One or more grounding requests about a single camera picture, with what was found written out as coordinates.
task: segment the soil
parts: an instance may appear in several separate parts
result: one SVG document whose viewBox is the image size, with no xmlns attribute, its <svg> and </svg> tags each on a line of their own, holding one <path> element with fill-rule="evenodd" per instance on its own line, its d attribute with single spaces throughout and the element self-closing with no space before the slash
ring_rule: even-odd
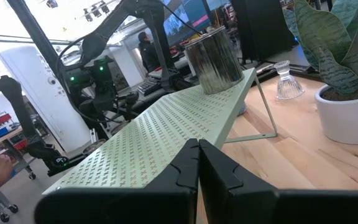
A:
<svg viewBox="0 0 358 224">
<path fill-rule="evenodd" d="M 324 100 L 329 101 L 348 101 L 348 100 L 358 100 L 358 90 L 355 93 L 348 95 L 340 95 L 333 88 L 329 88 L 328 90 L 322 92 L 320 94 Z"/>
</svg>

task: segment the mint green perforated shelf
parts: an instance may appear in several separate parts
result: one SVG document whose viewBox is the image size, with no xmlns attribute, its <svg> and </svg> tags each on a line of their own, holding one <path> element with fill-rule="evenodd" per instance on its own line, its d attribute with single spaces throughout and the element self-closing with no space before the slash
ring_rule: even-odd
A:
<svg viewBox="0 0 358 224">
<path fill-rule="evenodd" d="M 201 86 L 162 97 L 44 194 L 65 187 L 146 186 L 190 138 L 222 148 L 256 77 L 244 71 L 236 86 L 205 95 Z"/>
</svg>

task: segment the clear glass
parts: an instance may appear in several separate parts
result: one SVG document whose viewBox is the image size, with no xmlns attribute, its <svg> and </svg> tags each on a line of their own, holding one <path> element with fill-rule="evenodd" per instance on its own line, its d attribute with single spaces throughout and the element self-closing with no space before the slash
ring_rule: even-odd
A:
<svg viewBox="0 0 358 224">
<path fill-rule="evenodd" d="M 305 92 L 295 77 L 290 75 L 290 61 L 278 62 L 274 67 L 280 75 L 277 84 L 277 98 L 279 100 L 293 99 Z"/>
</svg>

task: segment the metal cylinder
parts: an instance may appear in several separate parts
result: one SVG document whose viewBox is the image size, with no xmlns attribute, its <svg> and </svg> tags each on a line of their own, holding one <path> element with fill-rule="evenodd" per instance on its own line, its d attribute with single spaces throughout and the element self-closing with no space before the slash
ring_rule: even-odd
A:
<svg viewBox="0 0 358 224">
<path fill-rule="evenodd" d="M 244 78 L 224 27 L 190 42 L 185 50 L 206 94 L 227 90 Z"/>
</svg>

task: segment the snake plant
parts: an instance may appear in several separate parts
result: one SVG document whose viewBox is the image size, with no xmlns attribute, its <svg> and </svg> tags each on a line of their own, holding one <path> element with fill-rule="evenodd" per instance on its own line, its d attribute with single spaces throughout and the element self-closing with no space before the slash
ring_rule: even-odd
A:
<svg viewBox="0 0 358 224">
<path fill-rule="evenodd" d="M 323 82 L 340 94 L 358 89 L 358 0 L 336 0 L 331 12 L 295 0 L 284 10 L 287 26 Z"/>
</svg>

